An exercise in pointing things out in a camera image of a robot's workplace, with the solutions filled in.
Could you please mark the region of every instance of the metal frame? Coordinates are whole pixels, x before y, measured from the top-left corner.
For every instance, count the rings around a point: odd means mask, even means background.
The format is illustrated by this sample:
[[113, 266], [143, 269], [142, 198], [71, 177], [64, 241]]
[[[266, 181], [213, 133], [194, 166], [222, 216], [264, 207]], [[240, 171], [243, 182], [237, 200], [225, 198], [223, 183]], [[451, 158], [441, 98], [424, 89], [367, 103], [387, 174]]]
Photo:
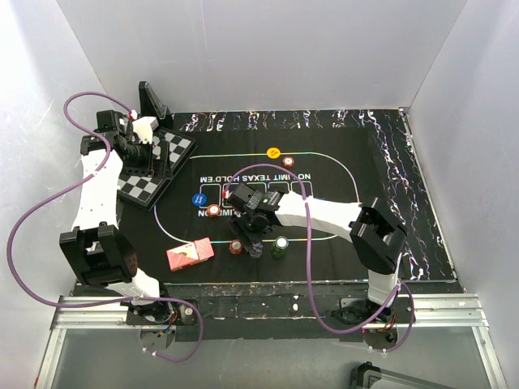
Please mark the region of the metal frame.
[[[76, 304], [110, 300], [111, 297], [64, 297], [63, 303]], [[506, 388], [500, 363], [488, 334], [488, 321], [476, 294], [417, 294], [414, 296], [413, 327], [472, 327], [491, 387]], [[36, 389], [51, 388], [68, 329], [155, 329], [157, 325], [128, 325], [128, 308], [107, 304], [90, 308], [56, 310], [49, 343], [45, 350]], [[369, 324], [366, 328], [379, 327]]]
[[49, 342], [41, 362], [40, 373], [34, 385], [35, 389], [50, 389], [52, 387], [63, 343], [65, 342], [65, 335], [65, 329], [55, 329], [50, 332]]
[[478, 344], [479, 355], [483, 360], [488, 381], [492, 388], [507, 387], [501, 371], [500, 362], [495, 354], [494, 346], [488, 333], [488, 327], [472, 327], [472, 332]]

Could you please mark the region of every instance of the orange poker chip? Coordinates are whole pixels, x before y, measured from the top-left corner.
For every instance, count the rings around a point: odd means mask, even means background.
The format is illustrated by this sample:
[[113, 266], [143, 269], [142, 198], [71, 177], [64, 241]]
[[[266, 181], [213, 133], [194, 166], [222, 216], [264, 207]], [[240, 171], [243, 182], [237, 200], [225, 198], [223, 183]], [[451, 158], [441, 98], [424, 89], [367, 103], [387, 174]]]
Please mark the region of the orange poker chip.
[[208, 216], [209, 217], [218, 216], [218, 215], [220, 215], [220, 211], [221, 211], [221, 209], [218, 204], [211, 204], [208, 207]]

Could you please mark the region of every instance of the wire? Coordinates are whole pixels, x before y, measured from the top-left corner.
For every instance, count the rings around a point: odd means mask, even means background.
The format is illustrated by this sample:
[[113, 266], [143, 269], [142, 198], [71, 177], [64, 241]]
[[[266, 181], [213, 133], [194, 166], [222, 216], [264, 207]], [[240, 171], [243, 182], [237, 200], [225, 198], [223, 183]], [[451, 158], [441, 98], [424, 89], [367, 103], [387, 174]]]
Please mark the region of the wire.
[[[69, 104], [77, 99], [78, 97], [81, 97], [81, 96], [88, 96], [88, 95], [94, 95], [94, 96], [101, 96], [101, 97], [104, 97], [108, 100], [111, 100], [113, 101], [114, 103], [117, 103], [119, 105], [121, 105], [124, 109], [127, 110], [128, 113], [131, 113], [131, 109], [123, 104], [121, 101], [111, 97], [111, 96], [108, 96], [104, 93], [99, 93], [99, 92], [81, 92], [81, 93], [76, 93], [74, 96], [71, 96], [69, 97], [66, 101], [65, 101], [65, 104], [63, 105], [63, 112], [65, 113], [65, 117], [66, 119], [74, 126], [76, 126], [77, 128], [79, 128], [80, 130], [86, 132], [87, 134], [91, 135], [91, 136], [95, 136], [96, 138], [100, 139], [104, 144], [105, 144], [105, 147], [106, 147], [106, 156], [105, 158], [103, 159], [103, 161], [99, 164], [99, 166], [97, 167], [96, 171], [99, 171], [101, 169], [103, 169], [103, 166], [105, 165], [106, 161], [108, 160], [109, 158], [109, 154], [111, 152], [111, 147], [110, 147], [110, 144], [108, 142], [108, 140], [106, 140], [102, 135], [92, 131], [92, 130], [89, 130], [88, 128], [80, 125], [78, 122], [76, 122], [73, 118], [71, 118], [71, 115], [69, 114], [68, 112], [68, 106]], [[63, 304], [63, 303], [60, 303], [60, 302], [54, 302], [54, 301], [50, 301], [50, 300], [46, 300], [44, 299], [43, 297], [41, 296], [38, 296], [37, 294], [35, 294], [25, 283], [24, 281], [21, 279], [21, 277], [19, 276], [18, 274], [18, 271], [16, 270], [16, 267], [15, 267], [15, 263], [13, 261], [13, 255], [12, 255], [12, 251], [13, 251], [13, 242], [15, 240], [15, 235], [16, 233], [18, 232], [18, 229], [20, 227], [20, 225], [32, 214], [34, 213], [35, 211], [37, 211], [38, 209], [40, 209], [41, 207], [45, 206], [46, 204], [50, 203], [51, 201], [57, 199], [58, 197], [61, 197], [63, 196], [64, 194], [82, 186], [85, 182], [88, 182], [90, 181], [92, 178], [94, 177], [94, 174], [89, 174], [87, 177], [84, 177], [81, 181], [79, 182], [76, 182], [75, 184], [71, 185], [71, 186], [68, 186], [67, 188], [63, 189], [63, 190], [60, 190], [58, 193], [56, 194], [53, 194], [52, 196], [48, 197], [47, 199], [45, 200], [42, 200], [40, 201], [38, 204], [36, 204], [35, 206], [31, 207], [28, 211], [26, 211], [15, 223], [15, 225], [13, 226], [11, 232], [9, 233], [9, 237], [7, 239], [7, 248], [6, 248], [6, 255], [7, 255], [7, 265], [9, 266], [9, 270], [11, 271], [11, 274], [13, 275], [13, 277], [15, 278], [15, 281], [18, 283], [18, 285], [20, 286], [20, 288], [26, 293], [28, 294], [30, 297], [32, 297], [34, 300], [40, 302], [41, 304], [45, 304], [46, 306], [52, 306], [54, 308], [88, 308], [88, 307], [92, 307], [92, 306], [103, 306], [104, 304], [112, 304], [112, 303], [117, 303], [117, 302], [126, 302], [126, 301], [133, 301], [134, 298], [133, 297], [121, 297], [121, 298], [114, 298], [112, 300], [106, 300], [106, 301], [98, 301], [98, 302], [87, 302], [87, 303], [82, 303], [82, 304]], [[204, 323], [203, 323], [203, 320], [202, 320], [202, 315], [200, 314], [199, 310], [196, 308], [196, 306], [194, 306], [193, 304], [191, 304], [190, 302], [188, 301], [184, 301], [184, 300], [180, 300], [178, 298], [172, 298], [172, 297], [139, 297], [138, 300], [144, 300], [144, 301], [163, 301], [163, 302], [175, 302], [175, 303], [178, 303], [178, 304], [183, 304], [185, 306], [189, 306], [190, 308], [193, 309], [193, 311], [196, 313], [196, 317], [198, 318], [198, 322], [199, 322], [199, 337], [198, 337], [198, 340], [196, 341], [196, 344], [195, 344], [195, 347], [191, 350], [190, 353], [188, 353], [185, 357], [180, 357], [180, 358], [177, 358], [177, 357], [171, 357], [170, 355], [167, 355], [167, 354], [164, 354], [164, 353], [159, 353], [159, 352], [156, 352], [155, 350], [153, 350], [152, 348], [144, 348], [145, 351], [149, 351], [150, 353], [152, 353], [152, 355], [158, 355], [159, 357], [163, 357], [169, 361], [173, 361], [173, 362], [182, 362], [182, 361], [186, 361], [187, 359], [189, 359], [190, 357], [193, 356], [193, 354], [196, 353], [196, 350], [198, 350], [198, 348], [200, 347], [200, 343], [202, 342], [202, 335], [204, 333]]]
[[[364, 322], [357, 324], [356, 326], [353, 326], [351, 328], [346, 328], [345, 330], [337, 330], [336, 328], [330, 327], [328, 324], [326, 324], [323, 319], [320, 317], [319, 312], [317, 310], [317, 306], [315, 305], [315, 299], [314, 299], [314, 291], [312, 288], [312, 280], [311, 280], [311, 217], [310, 217], [310, 206], [307, 202], [307, 192], [305, 191], [305, 187], [301, 181], [301, 179], [296, 176], [294, 173], [289, 171], [288, 169], [282, 168], [281, 166], [277, 165], [271, 165], [271, 164], [255, 164], [247, 166], [243, 169], [240, 169], [237, 171], [230, 180], [227, 181], [224, 188], [224, 193], [229, 192], [230, 184], [234, 181], [234, 179], [241, 173], [249, 170], [249, 169], [255, 169], [255, 168], [274, 168], [281, 170], [284, 173], [289, 174], [293, 179], [295, 179], [299, 185], [301, 186], [301, 193], [302, 193], [302, 199], [305, 201], [305, 210], [307, 214], [307, 287], [308, 287], [308, 298], [310, 299], [310, 307], [311, 310], [315, 316], [315, 319], [317, 320], [317, 323], [324, 328], [326, 331], [331, 332], [335, 335], [346, 335], [351, 334], [352, 332], [355, 332], [357, 330], [360, 330], [362, 327], [366, 326], [368, 323], [372, 322], [384, 309], [386, 306], [389, 305], [389, 302], [397, 295], [398, 290], [400, 289], [400, 285], [395, 286], [395, 288], [392, 290], [392, 292], [389, 294], [388, 298], [382, 303], [380, 308], [372, 314], [369, 318], [367, 318]], [[407, 340], [407, 337], [411, 333], [411, 329], [413, 327], [413, 320], [414, 320], [414, 302], [413, 302], [413, 296], [411, 294], [411, 291], [409, 287], [405, 283], [401, 283], [401, 286], [404, 286], [407, 293], [409, 294], [410, 301], [411, 301], [411, 320], [410, 325], [407, 328], [407, 331], [405, 332], [404, 336], [402, 337], [402, 340], [399, 344], [396, 344], [392, 348], [389, 348], [387, 350], [380, 350], [380, 351], [393, 351], [399, 348], [405, 340]]]

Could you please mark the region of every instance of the black bracket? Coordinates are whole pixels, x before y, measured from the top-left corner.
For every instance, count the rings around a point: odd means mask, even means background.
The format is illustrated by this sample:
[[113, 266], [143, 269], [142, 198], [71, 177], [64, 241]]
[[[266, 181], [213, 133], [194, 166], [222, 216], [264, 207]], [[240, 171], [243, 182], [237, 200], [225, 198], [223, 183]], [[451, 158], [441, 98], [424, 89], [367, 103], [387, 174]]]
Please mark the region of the black bracket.
[[351, 241], [362, 265], [379, 274], [393, 274], [404, 248], [407, 229], [379, 198], [362, 205], [350, 223]]
[[173, 115], [169, 107], [162, 103], [148, 81], [139, 82], [140, 115], [157, 118], [160, 127], [173, 129]]
[[137, 254], [114, 225], [75, 227], [59, 236], [59, 246], [81, 284], [131, 282], [137, 274]]

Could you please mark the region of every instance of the poker table mat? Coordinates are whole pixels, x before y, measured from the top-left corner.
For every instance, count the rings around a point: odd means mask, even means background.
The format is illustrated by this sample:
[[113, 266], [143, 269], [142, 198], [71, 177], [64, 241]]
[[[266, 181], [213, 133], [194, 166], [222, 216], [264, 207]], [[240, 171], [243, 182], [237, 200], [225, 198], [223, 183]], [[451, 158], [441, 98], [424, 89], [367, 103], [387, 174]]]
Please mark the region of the poker table mat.
[[[299, 227], [278, 227], [265, 237], [261, 258], [253, 259], [245, 251], [229, 252], [234, 239], [226, 220], [232, 208], [221, 202], [221, 191], [230, 176], [253, 164], [282, 166], [283, 156], [294, 158], [290, 170], [304, 182], [306, 192], [316, 198], [351, 203], [381, 197], [395, 208], [386, 187], [383, 165], [377, 166], [379, 146], [366, 129], [294, 129], [262, 131], [192, 132], [196, 149], [168, 189], [151, 211], [125, 204], [119, 228], [135, 247], [139, 267], [165, 283], [238, 283], [304, 281], [306, 231]], [[267, 150], [281, 151], [270, 158]], [[285, 188], [300, 193], [298, 183], [283, 172], [272, 168], [251, 169], [238, 176], [238, 182], [266, 191]], [[193, 195], [204, 193], [208, 201], [197, 207]], [[207, 206], [217, 203], [221, 215], [207, 216]], [[429, 222], [423, 223], [429, 229]], [[410, 229], [410, 239], [416, 238], [416, 228]], [[290, 239], [282, 259], [271, 255], [275, 237]], [[166, 251], [186, 242], [209, 237], [215, 256], [206, 262], [171, 272]], [[417, 255], [407, 245], [401, 266], [401, 276], [415, 278], [413, 263]], [[445, 256], [444, 268], [448, 268]], [[312, 234], [313, 280], [365, 280], [367, 269], [359, 262], [353, 245], [345, 239], [314, 231]]]

